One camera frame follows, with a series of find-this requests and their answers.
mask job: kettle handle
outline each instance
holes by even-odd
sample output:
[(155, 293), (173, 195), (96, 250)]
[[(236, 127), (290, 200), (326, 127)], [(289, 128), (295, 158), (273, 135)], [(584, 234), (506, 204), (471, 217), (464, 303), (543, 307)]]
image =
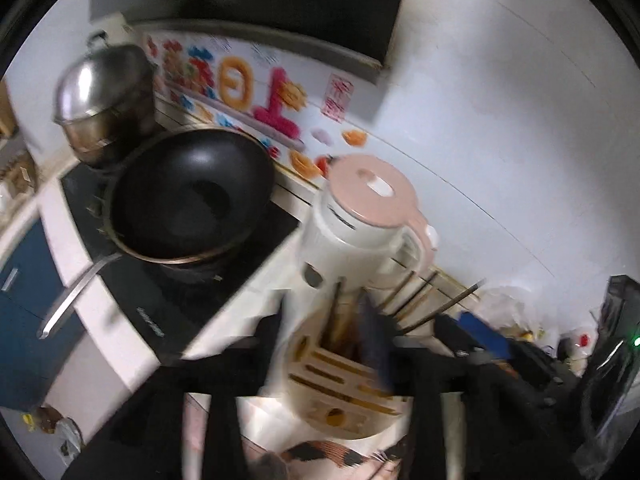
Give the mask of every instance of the kettle handle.
[(89, 52), (94, 51), (95, 42), (98, 40), (102, 40), (104, 42), (104, 46), (109, 46), (107, 38), (107, 33), (104, 30), (98, 30), (97, 32), (94, 32), (92, 35), (90, 35), (86, 39), (86, 46), (89, 49)]
[(409, 215), (406, 225), (409, 228), (409, 235), (420, 251), (420, 258), (415, 272), (418, 276), (425, 276), (433, 263), (434, 253), (438, 250), (438, 235), (417, 209)]

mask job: cabinet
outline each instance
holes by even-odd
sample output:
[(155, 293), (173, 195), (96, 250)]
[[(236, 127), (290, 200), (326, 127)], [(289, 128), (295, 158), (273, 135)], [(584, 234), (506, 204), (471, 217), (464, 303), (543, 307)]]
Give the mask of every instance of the cabinet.
[(51, 338), (36, 330), (64, 289), (38, 220), (0, 270), (0, 406), (28, 410), (44, 399), (84, 327), (73, 316)]
[(146, 23), (271, 45), (375, 82), (401, 1), (91, 0), (90, 19), (121, 12), (136, 29)]

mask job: blue object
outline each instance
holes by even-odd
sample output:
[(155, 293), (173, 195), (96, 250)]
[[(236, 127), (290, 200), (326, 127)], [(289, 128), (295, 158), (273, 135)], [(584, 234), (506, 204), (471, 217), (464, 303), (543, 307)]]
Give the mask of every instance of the blue object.
[(509, 340), (497, 333), (493, 328), (474, 316), (471, 312), (463, 312), (458, 320), (461, 329), (478, 341), (497, 359), (511, 359)]
[(198, 48), (193, 45), (187, 49), (187, 54), (191, 57), (195, 57), (197, 59), (201, 59), (203, 61), (213, 61), (213, 54), (210, 53), (206, 48)]
[(187, 110), (193, 111), (194, 109), (193, 103), (189, 101), (184, 95), (180, 96), (180, 104)]
[(39, 405), (84, 333), (77, 314), (51, 338), (36, 331), (65, 288), (37, 221), (0, 270), (0, 406), (29, 410)]
[(222, 126), (223, 128), (234, 127), (233, 123), (222, 114), (216, 114), (216, 121), (218, 122), (218, 126)]

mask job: induction cooktop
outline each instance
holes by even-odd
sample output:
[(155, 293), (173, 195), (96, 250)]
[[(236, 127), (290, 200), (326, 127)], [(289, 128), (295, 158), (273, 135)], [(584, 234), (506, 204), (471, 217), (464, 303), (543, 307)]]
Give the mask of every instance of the induction cooktop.
[[(82, 242), (92, 260), (115, 252), (102, 229), (101, 197), (108, 176), (78, 164), (62, 187)], [(120, 310), (163, 364), (180, 358), (189, 343), (295, 230), (298, 220), (269, 202), (258, 227), (211, 279), (184, 283), (152, 264), (124, 255), (100, 276)]]

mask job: pink kettle lid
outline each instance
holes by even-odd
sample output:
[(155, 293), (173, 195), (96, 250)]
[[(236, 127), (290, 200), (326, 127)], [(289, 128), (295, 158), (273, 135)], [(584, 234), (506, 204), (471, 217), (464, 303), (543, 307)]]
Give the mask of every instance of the pink kettle lid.
[(398, 227), (417, 212), (407, 177), (376, 156), (341, 156), (329, 167), (328, 181), (336, 202), (365, 224)]

